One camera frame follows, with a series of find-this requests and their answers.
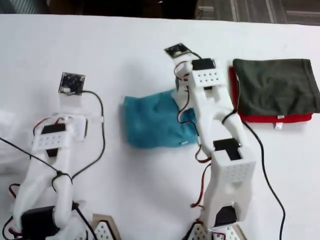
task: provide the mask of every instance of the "clothing tag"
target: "clothing tag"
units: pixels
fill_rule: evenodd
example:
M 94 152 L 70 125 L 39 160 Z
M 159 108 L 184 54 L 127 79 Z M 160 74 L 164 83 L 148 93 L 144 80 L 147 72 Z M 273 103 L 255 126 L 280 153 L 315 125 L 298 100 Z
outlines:
M 275 129 L 275 130 L 281 130 L 283 124 L 284 124 L 283 122 L 277 122 L 277 123 L 275 123 L 274 129 Z

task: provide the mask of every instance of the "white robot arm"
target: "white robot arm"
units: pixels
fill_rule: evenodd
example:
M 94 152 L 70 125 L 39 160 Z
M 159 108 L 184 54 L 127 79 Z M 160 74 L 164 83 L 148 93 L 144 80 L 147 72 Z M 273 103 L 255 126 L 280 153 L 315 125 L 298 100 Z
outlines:
M 86 228 L 78 211 L 89 223 L 93 220 L 85 202 L 75 203 L 71 177 L 72 147 L 85 140 L 88 128 L 87 118 L 79 114 L 84 79 L 83 75 L 64 73 L 59 89 L 61 113 L 34 128 L 30 165 L 13 206 L 14 230 L 23 239 L 75 239 Z M 55 205 L 35 208 L 51 187 Z
M 221 127 L 232 138 L 214 140 L 213 120 L 222 121 L 234 107 L 227 79 L 218 62 L 194 59 L 192 52 L 174 58 L 177 89 L 173 98 L 179 109 L 193 108 L 199 145 L 211 159 L 211 178 L 204 194 L 200 220 L 207 228 L 234 225 L 246 218 L 252 197 L 251 181 L 256 160 L 250 149 L 241 119 L 230 115 Z

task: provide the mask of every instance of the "blue fabric bag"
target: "blue fabric bag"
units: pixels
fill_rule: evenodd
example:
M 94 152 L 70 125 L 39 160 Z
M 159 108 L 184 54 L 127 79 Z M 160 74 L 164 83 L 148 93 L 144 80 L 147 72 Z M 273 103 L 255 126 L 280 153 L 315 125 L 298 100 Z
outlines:
M 173 90 L 137 98 L 124 99 L 124 118 L 128 143 L 136 148 L 176 148 L 197 142 L 192 123 L 177 120 L 179 108 L 172 98 Z M 193 108 L 182 113 L 180 121 L 196 122 Z

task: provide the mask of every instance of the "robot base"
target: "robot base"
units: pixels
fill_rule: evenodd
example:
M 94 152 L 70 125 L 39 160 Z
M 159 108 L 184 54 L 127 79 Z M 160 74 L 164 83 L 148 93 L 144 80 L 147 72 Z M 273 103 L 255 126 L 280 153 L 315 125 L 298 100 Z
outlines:
M 207 231 L 200 223 L 195 223 L 183 240 L 247 240 L 238 225 Z

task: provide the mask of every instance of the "white table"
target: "white table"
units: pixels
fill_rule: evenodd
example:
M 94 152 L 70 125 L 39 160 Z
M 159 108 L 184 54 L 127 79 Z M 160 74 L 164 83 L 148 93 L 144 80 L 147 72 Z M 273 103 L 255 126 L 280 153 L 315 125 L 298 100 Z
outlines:
M 194 159 L 195 145 L 152 150 L 128 146 L 121 128 L 124 96 L 172 89 L 174 65 L 163 49 L 180 42 L 223 63 L 234 58 L 308 58 L 320 84 L 319 39 L 317 26 L 0 15 L 0 109 L 18 114 L 31 128 L 58 109 L 62 72 L 85 74 L 85 89 L 97 92 L 104 103 L 107 148 L 101 161 L 75 180 L 76 193 L 95 213 L 112 215 L 124 240 L 179 240 L 199 215 L 190 203 L 198 197 L 205 166 Z M 87 113 L 99 115 L 94 97 L 84 96 L 83 102 Z M 285 125 L 282 131 L 271 124 L 251 126 L 264 144 L 269 179 L 286 209 L 283 239 L 318 238 L 320 116 Z M 249 240 L 276 240 L 282 211 L 263 177 L 259 145 L 249 132 L 248 137 L 258 161 L 253 198 L 241 227 Z M 89 129 L 88 138 L 75 154 L 75 172 L 99 154 L 99 125 Z M 0 176 L 1 226 L 13 203 L 7 188 L 22 179 Z

